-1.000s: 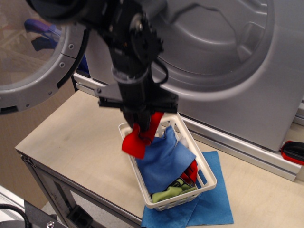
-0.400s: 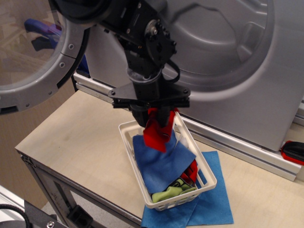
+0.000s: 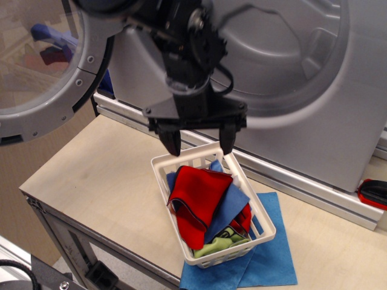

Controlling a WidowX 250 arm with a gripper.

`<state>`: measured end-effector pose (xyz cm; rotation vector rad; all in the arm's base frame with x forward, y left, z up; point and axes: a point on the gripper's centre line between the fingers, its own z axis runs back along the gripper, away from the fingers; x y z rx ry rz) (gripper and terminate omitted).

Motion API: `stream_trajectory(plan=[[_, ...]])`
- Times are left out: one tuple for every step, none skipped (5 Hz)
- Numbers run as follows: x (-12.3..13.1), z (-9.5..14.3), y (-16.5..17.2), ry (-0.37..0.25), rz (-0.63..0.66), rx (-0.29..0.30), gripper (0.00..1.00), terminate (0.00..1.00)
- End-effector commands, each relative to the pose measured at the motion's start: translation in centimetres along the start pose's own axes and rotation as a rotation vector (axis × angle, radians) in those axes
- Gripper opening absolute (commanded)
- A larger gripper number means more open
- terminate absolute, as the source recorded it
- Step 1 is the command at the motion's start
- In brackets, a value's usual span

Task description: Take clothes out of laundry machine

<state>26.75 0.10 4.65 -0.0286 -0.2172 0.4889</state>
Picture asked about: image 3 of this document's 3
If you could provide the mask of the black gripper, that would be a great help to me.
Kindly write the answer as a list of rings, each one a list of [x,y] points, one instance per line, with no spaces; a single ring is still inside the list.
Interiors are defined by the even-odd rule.
[[[195,94],[174,94],[146,107],[143,115],[149,121],[149,129],[158,133],[173,156],[181,153],[180,130],[219,129],[220,147],[228,155],[232,152],[236,131],[247,126],[247,104],[217,94],[211,86]]]

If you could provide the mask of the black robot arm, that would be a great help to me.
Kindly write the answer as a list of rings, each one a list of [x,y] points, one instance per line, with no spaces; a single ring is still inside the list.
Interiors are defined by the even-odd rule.
[[[143,109],[148,128],[178,156],[182,130],[218,129],[220,147],[232,152],[247,126],[247,104],[226,97],[232,73],[221,64],[226,40],[201,1],[75,1],[90,16],[118,19],[145,30],[161,52],[172,97]]]

